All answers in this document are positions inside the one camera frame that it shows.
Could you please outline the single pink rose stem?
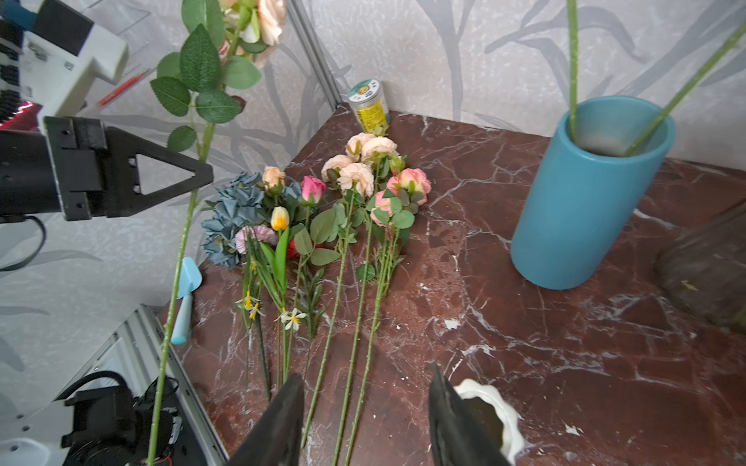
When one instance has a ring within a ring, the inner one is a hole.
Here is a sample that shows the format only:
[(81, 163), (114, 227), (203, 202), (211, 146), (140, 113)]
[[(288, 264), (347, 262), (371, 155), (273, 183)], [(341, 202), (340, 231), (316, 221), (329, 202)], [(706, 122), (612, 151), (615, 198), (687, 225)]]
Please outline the single pink rose stem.
[(641, 146), (657, 131), (657, 129), (666, 121), (672, 111), (684, 100), (684, 98), (716, 67), (716, 65), (732, 50), (745, 35), (745, 23), (742, 23), (730, 37), (708, 58), (707, 62), (697, 70), (676, 95), (658, 112), (658, 114), (648, 123), (640, 135), (627, 147), (622, 157), (631, 157), (636, 155)]

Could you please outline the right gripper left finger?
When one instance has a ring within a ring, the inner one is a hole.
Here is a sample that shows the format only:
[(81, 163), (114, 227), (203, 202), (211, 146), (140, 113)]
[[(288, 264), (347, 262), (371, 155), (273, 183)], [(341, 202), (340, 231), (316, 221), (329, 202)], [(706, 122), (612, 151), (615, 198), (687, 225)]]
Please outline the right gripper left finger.
[(303, 415), (303, 378), (292, 374), (227, 465), (297, 466)]

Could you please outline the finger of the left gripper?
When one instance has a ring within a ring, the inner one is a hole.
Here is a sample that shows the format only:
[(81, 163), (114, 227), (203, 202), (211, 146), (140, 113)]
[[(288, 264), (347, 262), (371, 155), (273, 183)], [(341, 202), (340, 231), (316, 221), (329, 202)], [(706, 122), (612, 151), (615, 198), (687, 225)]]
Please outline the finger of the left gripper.
[(131, 217), (190, 191), (198, 190), (211, 182), (212, 174), (195, 175), (177, 184), (143, 194), (136, 190), (139, 184), (134, 178), (116, 176), (104, 196), (104, 216)]
[(174, 153), (174, 151), (113, 126), (107, 126), (105, 134), (116, 173), (124, 173), (126, 169), (136, 170), (129, 160), (137, 155), (145, 155), (156, 161), (186, 170), (194, 177), (213, 177), (213, 167), (206, 162), (182, 155), (182, 153)]

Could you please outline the cream rose cluster stem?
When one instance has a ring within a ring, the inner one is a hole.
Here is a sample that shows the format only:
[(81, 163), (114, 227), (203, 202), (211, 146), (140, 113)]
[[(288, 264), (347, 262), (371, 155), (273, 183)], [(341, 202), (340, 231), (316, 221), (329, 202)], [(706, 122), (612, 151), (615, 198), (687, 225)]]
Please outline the cream rose cluster stem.
[(278, 45), (287, 11), (285, 1), (181, 4), (188, 38), (179, 52), (178, 72), (151, 81), (164, 110), (190, 119), (172, 131), (169, 149), (181, 155), (194, 148), (198, 162), (208, 159), (217, 127), (243, 112), (244, 105), (227, 91), (249, 89), (261, 80), (254, 57)]

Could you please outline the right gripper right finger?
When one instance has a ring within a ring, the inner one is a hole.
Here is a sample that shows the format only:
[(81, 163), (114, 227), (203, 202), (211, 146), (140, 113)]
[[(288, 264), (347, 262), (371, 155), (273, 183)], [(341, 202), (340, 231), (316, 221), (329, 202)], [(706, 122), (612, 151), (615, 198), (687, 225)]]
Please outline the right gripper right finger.
[(430, 362), (429, 435), (435, 465), (505, 465), (510, 462), (466, 408), (437, 363)]

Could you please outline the pink peach rose stem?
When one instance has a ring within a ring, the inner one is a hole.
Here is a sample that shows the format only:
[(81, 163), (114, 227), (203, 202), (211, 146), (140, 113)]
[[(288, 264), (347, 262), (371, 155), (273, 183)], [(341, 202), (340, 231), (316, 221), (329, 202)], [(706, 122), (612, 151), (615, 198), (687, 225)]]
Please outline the pink peach rose stem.
[(578, 72), (579, 72), (579, 15), (576, 0), (567, 0), (566, 12), (569, 37), (569, 138), (576, 143), (578, 134)]

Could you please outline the red carnation stem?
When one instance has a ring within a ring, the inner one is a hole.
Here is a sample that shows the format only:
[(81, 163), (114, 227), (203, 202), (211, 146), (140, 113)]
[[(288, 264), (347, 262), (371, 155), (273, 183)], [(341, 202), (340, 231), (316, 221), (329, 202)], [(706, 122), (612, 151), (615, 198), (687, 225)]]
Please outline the red carnation stem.
[(288, 260), (294, 260), (297, 258), (300, 258), (301, 256), (308, 256), (308, 254), (311, 254), (313, 248), (309, 245), (308, 242), (302, 239), (294, 238), (289, 242), (289, 246), (287, 249), (287, 259)]

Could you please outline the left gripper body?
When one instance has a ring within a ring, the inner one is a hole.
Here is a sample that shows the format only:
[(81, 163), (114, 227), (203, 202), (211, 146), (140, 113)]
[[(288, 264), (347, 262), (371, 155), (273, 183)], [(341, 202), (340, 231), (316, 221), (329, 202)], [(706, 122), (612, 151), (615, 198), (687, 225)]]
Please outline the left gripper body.
[(106, 129), (92, 118), (46, 118), (49, 135), (1, 132), (1, 219), (62, 213), (66, 221), (106, 215)]

